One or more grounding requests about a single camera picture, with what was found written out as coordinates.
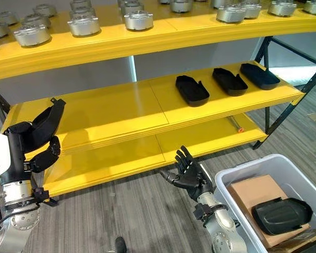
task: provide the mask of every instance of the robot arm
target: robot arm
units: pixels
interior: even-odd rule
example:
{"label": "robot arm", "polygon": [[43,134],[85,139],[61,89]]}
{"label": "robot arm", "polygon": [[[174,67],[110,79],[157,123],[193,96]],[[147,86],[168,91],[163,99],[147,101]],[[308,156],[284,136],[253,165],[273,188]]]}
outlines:
{"label": "robot arm", "polygon": [[209,174],[198,164],[186,147],[181,146],[175,157],[179,174],[161,170],[166,181],[186,189],[190,198],[198,204],[193,212],[203,222],[212,238],[212,252],[247,253],[246,244],[236,231],[235,223],[227,212],[227,206],[215,200]]}
{"label": "robot arm", "polygon": [[[60,123],[65,102],[51,99],[53,106],[33,122],[10,126],[0,134],[0,184],[4,212],[0,208],[0,253],[21,253],[33,228],[39,223],[40,203],[49,198],[43,188],[32,188],[32,172],[42,172],[55,163],[60,142],[54,135]],[[49,143],[48,148],[30,161],[25,154]]]}

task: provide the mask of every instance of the cable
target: cable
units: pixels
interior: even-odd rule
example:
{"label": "cable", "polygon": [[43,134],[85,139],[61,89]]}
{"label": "cable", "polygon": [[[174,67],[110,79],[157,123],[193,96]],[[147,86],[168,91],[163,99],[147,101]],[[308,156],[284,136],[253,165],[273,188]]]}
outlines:
{"label": "cable", "polygon": [[8,218],[10,218],[10,217],[12,217],[12,216],[14,216],[14,215],[21,215],[21,214],[23,214],[23,213],[32,212],[32,211],[35,211],[35,210],[39,209],[39,208],[40,208],[40,204],[39,204],[39,203],[35,203],[35,204],[37,205],[37,207],[35,207],[35,208],[29,209],[29,210],[20,211],[20,212],[14,212],[14,213],[11,213],[10,215],[5,216],[4,218],[2,218],[2,219],[0,220],[0,224],[1,224],[2,222],[4,222],[6,219],[8,219]]}

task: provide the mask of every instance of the yellow shelf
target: yellow shelf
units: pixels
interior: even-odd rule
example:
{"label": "yellow shelf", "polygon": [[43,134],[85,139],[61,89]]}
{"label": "yellow shelf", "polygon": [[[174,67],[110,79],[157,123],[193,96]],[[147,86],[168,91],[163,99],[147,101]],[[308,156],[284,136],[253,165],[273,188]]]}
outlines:
{"label": "yellow shelf", "polygon": [[[240,66],[241,63],[236,63],[222,67],[235,74],[239,72]],[[97,149],[291,102],[303,95],[283,80],[273,90],[260,90],[241,75],[249,87],[246,94],[227,96],[213,80],[212,71],[213,68],[181,73],[192,76],[197,81],[202,80],[210,93],[208,103],[197,108],[189,107],[181,98],[175,87],[178,75],[59,96],[67,103],[56,133],[61,143],[61,155]],[[50,99],[14,105],[2,131],[21,121],[33,120],[50,105]],[[45,148],[47,147],[27,154],[27,159]]]}
{"label": "yellow shelf", "polygon": [[223,118],[60,157],[45,171],[44,188],[53,197],[168,165],[181,145],[200,156],[266,137],[245,114],[235,119],[245,132]]}
{"label": "yellow shelf", "polygon": [[145,9],[154,14],[154,27],[144,32],[128,31],[117,5],[98,6],[95,8],[102,32],[85,38],[73,37],[67,25],[68,13],[60,13],[51,18],[52,40],[42,46],[22,48],[12,35],[0,39],[0,79],[187,46],[316,32],[316,16],[304,13],[302,5],[291,17],[276,17],[266,12],[269,1],[265,1],[259,18],[241,24],[217,21],[216,10],[208,5],[196,2],[190,13],[176,14],[171,13],[168,5],[145,1]]}
{"label": "yellow shelf", "polygon": [[222,118],[157,134],[165,161],[174,162],[175,152],[181,145],[186,146],[194,157],[199,157],[266,138],[267,135],[244,113],[234,118],[244,132],[237,133],[228,118]]}

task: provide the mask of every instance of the gray carpet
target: gray carpet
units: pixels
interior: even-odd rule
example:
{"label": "gray carpet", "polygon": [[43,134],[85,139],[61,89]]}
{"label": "gray carpet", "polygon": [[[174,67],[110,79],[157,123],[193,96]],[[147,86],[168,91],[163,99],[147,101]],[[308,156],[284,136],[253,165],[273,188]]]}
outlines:
{"label": "gray carpet", "polygon": [[[271,109],[275,118],[285,105]],[[249,144],[202,157],[211,176],[272,153],[293,161],[316,185],[316,87],[258,150]],[[260,125],[263,110],[249,113]],[[194,202],[155,171],[60,197],[56,208],[42,206],[42,219],[26,253],[99,253],[114,249],[122,235],[135,253],[210,253],[211,239],[193,217]]]}

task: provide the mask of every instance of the plastic storage bin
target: plastic storage bin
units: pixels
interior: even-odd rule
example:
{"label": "plastic storage bin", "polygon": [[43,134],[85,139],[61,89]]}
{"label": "plastic storage bin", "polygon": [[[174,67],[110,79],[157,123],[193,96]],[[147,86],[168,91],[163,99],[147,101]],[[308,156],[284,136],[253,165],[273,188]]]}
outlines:
{"label": "plastic storage bin", "polygon": [[227,187],[233,182],[266,174],[275,180],[288,197],[304,200],[311,206],[314,214],[309,223],[310,229],[316,229],[316,187],[285,156],[271,154],[235,168],[220,171],[215,176],[214,197],[227,204],[230,214],[240,222],[238,233],[245,240],[248,253],[267,253],[267,250],[228,192]]}

